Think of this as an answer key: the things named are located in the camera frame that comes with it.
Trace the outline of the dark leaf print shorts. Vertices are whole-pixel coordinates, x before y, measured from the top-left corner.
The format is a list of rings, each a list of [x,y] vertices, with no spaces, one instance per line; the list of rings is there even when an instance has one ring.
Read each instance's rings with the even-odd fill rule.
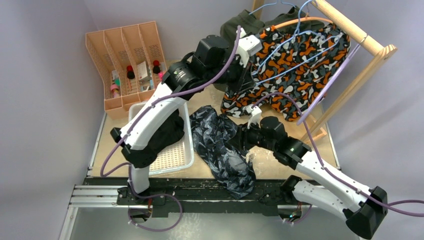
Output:
[[[256,174],[246,150],[230,144],[238,125],[211,105],[198,108],[189,116],[193,149],[208,165],[214,178],[236,200],[254,189]]]

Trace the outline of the lilac plastic hanger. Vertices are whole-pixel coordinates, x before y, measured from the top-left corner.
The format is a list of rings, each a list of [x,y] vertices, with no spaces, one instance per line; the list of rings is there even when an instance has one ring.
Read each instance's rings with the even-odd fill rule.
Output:
[[[332,77],[329,79],[327,84],[324,86],[324,88],[320,91],[318,96],[314,99],[312,104],[308,107],[308,109],[302,113],[302,116],[300,119],[296,122],[296,125],[299,126],[302,122],[306,120],[306,118],[310,115],[312,110],[318,105],[318,103],[321,102],[321,100],[324,98],[324,95],[327,93],[329,88],[332,86],[332,84],[336,81],[336,79],[340,76],[342,71],[348,66],[353,56],[357,53],[357,51],[362,47],[361,43],[358,43],[353,50],[347,55],[344,62],[340,65],[340,67],[335,71],[335,73],[332,75]]]

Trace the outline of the peach plastic desk organizer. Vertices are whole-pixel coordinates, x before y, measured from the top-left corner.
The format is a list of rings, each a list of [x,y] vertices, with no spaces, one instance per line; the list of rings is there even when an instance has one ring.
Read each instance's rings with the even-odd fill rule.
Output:
[[[111,119],[127,118],[132,105],[147,101],[161,78],[153,73],[153,61],[167,69],[155,21],[88,32],[86,49],[103,82],[104,111]],[[150,80],[139,81],[137,65],[146,61]],[[112,98],[110,87],[120,87],[120,97]]]

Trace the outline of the black shorts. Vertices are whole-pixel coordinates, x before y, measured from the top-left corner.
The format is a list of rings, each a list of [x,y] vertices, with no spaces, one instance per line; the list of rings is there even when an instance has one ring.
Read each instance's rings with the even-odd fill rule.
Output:
[[[178,142],[185,134],[184,123],[180,111],[175,110],[155,131],[145,149],[157,155],[164,148]]]

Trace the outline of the white plastic basket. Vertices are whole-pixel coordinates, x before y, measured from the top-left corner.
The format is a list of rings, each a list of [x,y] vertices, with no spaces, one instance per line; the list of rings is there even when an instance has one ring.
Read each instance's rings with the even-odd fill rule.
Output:
[[[179,116],[184,120],[183,137],[158,153],[149,167],[149,175],[167,174],[182,171],[194,163],[193,138],[189,120],[188,104],[179,107]]]

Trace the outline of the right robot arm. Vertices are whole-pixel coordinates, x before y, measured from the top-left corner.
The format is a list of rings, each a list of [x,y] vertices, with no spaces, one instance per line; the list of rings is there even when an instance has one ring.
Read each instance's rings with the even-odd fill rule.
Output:
[[[311,177],[321,186],[316,187],[300,177],[291,175],[282,184],[280,196],[288,204],[306,202],[319,207],[345,222],[357,236],[373,238],[388,209],[387,192],[376,186],[362,184],[319,160],[316,151],[299,139],[289,136],[277,117],[268,116],[259,123],[245,123],[237,127],[229,144],[236,149],[259,147],[269,150],[279,163]]]

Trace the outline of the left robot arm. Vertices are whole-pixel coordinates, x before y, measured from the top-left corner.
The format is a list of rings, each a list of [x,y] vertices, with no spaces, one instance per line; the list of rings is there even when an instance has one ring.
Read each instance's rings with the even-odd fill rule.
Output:
[[[186,121],[179,114],[180,107],[214,83],[225,84],[232,92],[251,87],[253,80],[247,75],[250,59],[261,48],[255,35],[240,36],[234,46],[217,35],[201,39],[195,51],[168,68],[135,117],[124,127],[111,130],[112,138],[130,163],[132,201],[138,205],[148,201],[150,165],[164,148],[184,136]]]

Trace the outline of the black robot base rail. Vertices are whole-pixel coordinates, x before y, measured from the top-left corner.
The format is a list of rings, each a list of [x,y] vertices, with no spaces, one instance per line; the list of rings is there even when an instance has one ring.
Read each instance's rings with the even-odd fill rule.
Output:
[[[282,179],[260,179],[241,199],[232,197],[218,181],[208,178],[151,178],[142,198],[134,196],[123,177],[86,178],[76,185],[69,205],[80,208],[125,208],[153,218],[169,214],[260,214],[297,219],[310,208],[283,191]]]

